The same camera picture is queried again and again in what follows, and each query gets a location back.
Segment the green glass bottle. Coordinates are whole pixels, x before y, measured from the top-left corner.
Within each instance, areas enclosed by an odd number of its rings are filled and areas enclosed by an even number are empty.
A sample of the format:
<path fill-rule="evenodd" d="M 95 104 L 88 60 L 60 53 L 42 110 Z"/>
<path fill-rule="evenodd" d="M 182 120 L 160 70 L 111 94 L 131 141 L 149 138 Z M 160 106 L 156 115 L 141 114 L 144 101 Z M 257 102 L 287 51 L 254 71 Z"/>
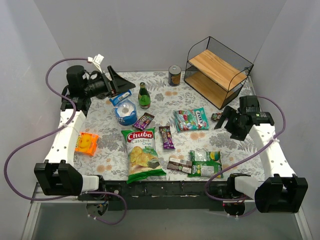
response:
<path fill-rule="evenodd" d="M 138 92 L 138 102 L 139 102 L 139 106 L 142 109 L 148 109 L 151 105 L 151 98 L 150 98 L 150 94 L 146 89 L 146 84 L 144 82 L 141 82 L 139 84 L 140 89 Z"/>

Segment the teal Fox's candy bag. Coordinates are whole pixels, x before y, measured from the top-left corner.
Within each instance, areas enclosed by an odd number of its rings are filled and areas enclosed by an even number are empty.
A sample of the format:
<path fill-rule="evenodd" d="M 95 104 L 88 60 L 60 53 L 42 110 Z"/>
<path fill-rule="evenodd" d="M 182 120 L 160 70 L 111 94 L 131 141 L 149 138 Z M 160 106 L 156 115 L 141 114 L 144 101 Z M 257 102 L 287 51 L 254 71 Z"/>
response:
<path fill-rule="evenodd" d="M 178 132 L 208 130 L 210 128 L 209 121 L 203 107 L 187 110 L 175 110 L 173 115 Z"/>

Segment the green candy bag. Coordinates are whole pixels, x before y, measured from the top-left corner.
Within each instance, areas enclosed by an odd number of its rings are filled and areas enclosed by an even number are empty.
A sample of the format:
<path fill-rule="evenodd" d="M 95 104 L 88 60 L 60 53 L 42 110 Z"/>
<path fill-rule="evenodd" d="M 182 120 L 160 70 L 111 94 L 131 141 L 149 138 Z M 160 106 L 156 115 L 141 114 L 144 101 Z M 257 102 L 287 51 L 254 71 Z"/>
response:
<path fill-rule="evenodd" d="M 211 177 L 222 171 L 220 151 L 196 151 L 189 152 L 191 160 L 191 173 L 187 176 L 192 177 Z"/>

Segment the purple M&M bag front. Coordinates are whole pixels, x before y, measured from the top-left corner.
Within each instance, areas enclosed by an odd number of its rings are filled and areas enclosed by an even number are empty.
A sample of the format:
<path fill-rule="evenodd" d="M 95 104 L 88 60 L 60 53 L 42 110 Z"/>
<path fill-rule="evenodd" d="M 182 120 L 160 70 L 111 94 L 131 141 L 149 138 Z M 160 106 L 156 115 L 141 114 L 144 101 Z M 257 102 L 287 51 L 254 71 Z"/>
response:
<path fill-rule="evenodd" d="M 184 160 L 179 158 L 170 157 L 167 169 L 183 172 L 186 174 L 192 173 L 192 162 L 190 160 Z"/>

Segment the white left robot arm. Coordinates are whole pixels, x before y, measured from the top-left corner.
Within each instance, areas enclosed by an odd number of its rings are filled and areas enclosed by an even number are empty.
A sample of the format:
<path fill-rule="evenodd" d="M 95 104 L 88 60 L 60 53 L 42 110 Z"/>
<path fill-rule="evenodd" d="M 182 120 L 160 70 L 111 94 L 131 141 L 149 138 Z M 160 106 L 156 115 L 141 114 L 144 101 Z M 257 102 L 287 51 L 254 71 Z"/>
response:
<path fill-rule="evenodd" d="M 135 84 L 118 75 L 111 66 L 109 76 L 99 71 L 88 73 L 81 65 L 66 70 L 67 90 L 60 107 L 62 129 L 56 133 L 53 144 L 34 173 L 46 196 L 79 196 L 81 193 L 102 190 L 100 175 L 82 175 L 74 168 L 74 154 L 91 99 L 104 95 L 114 98 L 135 88 Z"/>

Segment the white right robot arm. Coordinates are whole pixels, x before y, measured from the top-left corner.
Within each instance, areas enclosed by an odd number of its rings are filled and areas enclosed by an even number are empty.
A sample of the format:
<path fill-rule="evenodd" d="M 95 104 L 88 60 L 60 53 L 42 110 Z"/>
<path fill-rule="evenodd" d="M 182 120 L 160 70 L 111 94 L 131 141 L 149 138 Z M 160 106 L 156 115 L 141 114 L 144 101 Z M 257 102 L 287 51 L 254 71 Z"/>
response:
<path fill-rule="evenodd" d="M 231 139 L 254 141 L 264 170 L 264 182 L 247 174 L 232 174 L 227 187 L 233 197 L 254 200 L 261 213 L 297 213 L 308 189 L 307 180 L 290 167 L 278 140 L 275 122 L 269 112 L 261 111 L 258 96 L 240 97 L 239 108 L 226 106 L 215 125 L 224 127 Z"/>

